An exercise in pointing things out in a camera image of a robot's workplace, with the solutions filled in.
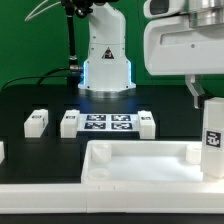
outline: black pole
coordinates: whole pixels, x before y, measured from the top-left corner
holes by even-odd
[[[78,61],[75,49],[75,34],[74,34],[75,31],[74,31],[73,16],[67,15],[67,24],[68,24],[69,51],[70,51],[69,64],[77,65]]]

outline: green backdrop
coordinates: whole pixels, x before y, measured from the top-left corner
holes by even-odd
[[[0,86],[14,78],[40,76],[68,65],[67,24],[60,5],[24,22],[28,13],[41,1],[7,0],[0,3]],[[54,2],[57,0],[49,0],[47,5]],[[152,77],[144,67],[143,32],[149,22],[143,16],[144,2],[120,0],[113,3],[127,20],[126,55],[132,62],[132,79],[137,85],[184,85],[183,76]],[[74,21],[77,55],[82,64],[88,51],[88,20],[75,18]],[[15,84],[36,82],[23,80]],[[63,84],[65,79],[46,80],[44,83]],[[202,85],[216,96],[224,96],[224,76],[204,76]]]

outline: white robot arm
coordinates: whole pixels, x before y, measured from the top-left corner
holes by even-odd
[[[145,65],[151,75],[185,75],[200,107],[198,75],[223,74],[224,1],[148,0],[144,33]]]
[[[118,0],[72,1],[78,17],[89,14],[89,54],[79,92],[99,98],[132,94],[136,85],[131,82],[131,63],[125,56],[126,21],[108,3]]]

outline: white box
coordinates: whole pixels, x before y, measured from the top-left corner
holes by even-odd
[[[150,111],[139,111],[139,135],[140,139],[155,139],[156,125]]]
[[[78,121],[79,121],[78,110],[67,110],[61,121],[61,138],[76,138]]]
[[[0,142],[0,164],[5,159],[5,152],[4,152],[4,144],[3,142]]]
[[[48,124],[48,111],[34,110],[24,123],[25,138],[40,138]]]
[[[205,101],[201,171],[215,178],[224,177],[224,99]]]

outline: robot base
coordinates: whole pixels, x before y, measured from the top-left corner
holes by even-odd
[[[120,98],[120,97],[125,97],[125,96],[133,96],[135,95],[135,87],[129,88],[126,90],[122,91],[95,91],[95,90],[90,90],[90,89],[81,89],[79,88],[79,94],[80,95],[85,95],[85,96],[90,96],[90,97],[95,97],[95,98]]]

